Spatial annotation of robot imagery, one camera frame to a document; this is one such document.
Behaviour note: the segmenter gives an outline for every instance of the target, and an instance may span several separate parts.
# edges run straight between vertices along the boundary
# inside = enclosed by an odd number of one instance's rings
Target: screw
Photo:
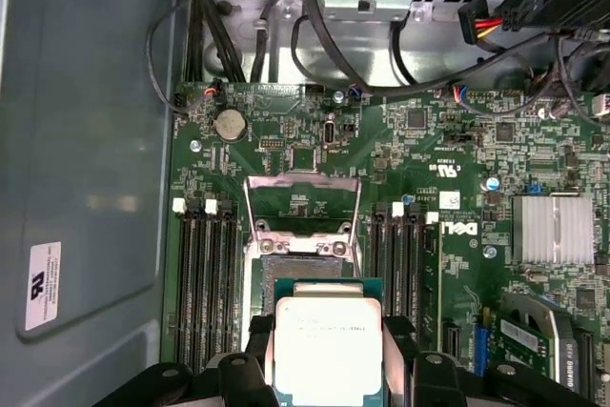
[[[441,364],[442,363],[442,356],[439,355],[428,355],[426,357],[426,361],[428,361],[430,364]]]
[[[413,18],[418,23],[422,22],[423,21],[423,10],[416,10],[415,14],[413,15]]]
[[[189,144],[189,148],[191,149],[191,151],[193,153],[199,153],[201,151],[201,149],[203,148],[203,145],[201,144],[200,140],[191,140],[191,143]]]
[[[177,376],[178,374],[180,374],[180,372],[177,369],[168,369],[167,371],[164,371],[161,376]]]
[[[337,256],[343,256],[346,253],[347,247],[343,242],[335,242],[333,244],[333,254],[336,254]]]
[[[333,101],[337,105],[341,105],[345,101],[345,94],[343,93],[343,91],[336,91],[333,94]]]
[[[265,238],[260,241],[258,248],[262,253],[271,253],[274,250],[274,242],[269,238]]]
[[[505,374],[506,376],[513,376],[517,373],[513,366],[509,366],[508,364],[500,364],[498,366],[498,372],[501,374]]]
[[[487,259],[493,259],[498,255],[498,250],[496,249],[496,247],[485,247],[485,249],[483,250],[483,256],[485,256]]]

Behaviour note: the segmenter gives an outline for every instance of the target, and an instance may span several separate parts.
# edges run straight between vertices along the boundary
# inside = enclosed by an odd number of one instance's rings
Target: gray metal panel
[[[143,50],[172,1],[10,0],[0,96],[3,406],[91,405],[158,359],[168,124]],[[155,42],[161,76],[172,62],[169,31]],[[54,241],[58,317],[26,332],[30,247]]]

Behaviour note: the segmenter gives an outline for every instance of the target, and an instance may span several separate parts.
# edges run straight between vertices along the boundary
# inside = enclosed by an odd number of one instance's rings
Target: green pcb
[[[205,88],[183,90],[194,101]],[[467,95],[470,104],[487,111],[514,108],[522,99],[520,92]],[[591,103],[590,96],[584,99]],[[566,308],[595,334],[600,354],[601,339],[610,335],[605,266],[610,143],[576,117],[549,117],[555,102],[541,100],[521,117],[493,120],[433,92],[393,101],[346,97],[336,103],[333,92],[317,87],[243,84],[228,85],[214,102],[177,117],[163,359],[190,361],[196,370],[206,355],[239,347],[240,333],[247,332],[241,300],[244,247],[252,232],[244,181],[291,172],[359,182],[356,237],[365,276],[378,273],[376,262],[389,250],[379,249],[376,213],[390,212],[396,203],[417,204],[429,223],[425,236],[433,238],[425,241],[421,292],[414,299],[426,331],[422,346],[440,349],[440,324],[451,319],[460,328],[460,360],[472,369],[477,316],[510,290],[544,295]],[[255,220],[277,231],[335,232],[354,215],[356,196],[349,190],[251,191]],[[598,266],[542,268],[513,259],[512,196],[553,192],[593,197]],[[185,222],[181,206],[189,212],[190,206],[202,209],[206,203],[215,205],[213,220],[193,216]],[[203,247],[204,257],[185,257],[193,247]],[[345,263],[318,267],[341,275],[354,271]],[[252,269],[250,312],[255,315],[264,309],[263,278],[260,266]],[[582,291],[590,300],[577,301]],[[200,310],[199,303],[209,305]]]

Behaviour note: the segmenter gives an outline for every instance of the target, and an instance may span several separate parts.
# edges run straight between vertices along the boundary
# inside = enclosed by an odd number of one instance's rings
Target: integrated circuit
[[[576,290],[576,306],[581,310],[595,310],[595,290]]]
[[[407,113],[407,127],[409,129],[426,128],[426,112],[422,109],[412,109]]]
[[[515,125],[512,123],[496,124],[496,141],[512,143],[515,140]]]

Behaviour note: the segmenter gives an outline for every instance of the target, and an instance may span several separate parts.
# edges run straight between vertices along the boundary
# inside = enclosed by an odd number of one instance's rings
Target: silver heatsink
[[[523,263],[593,264],[590,197],[513,198],[513,247]]]

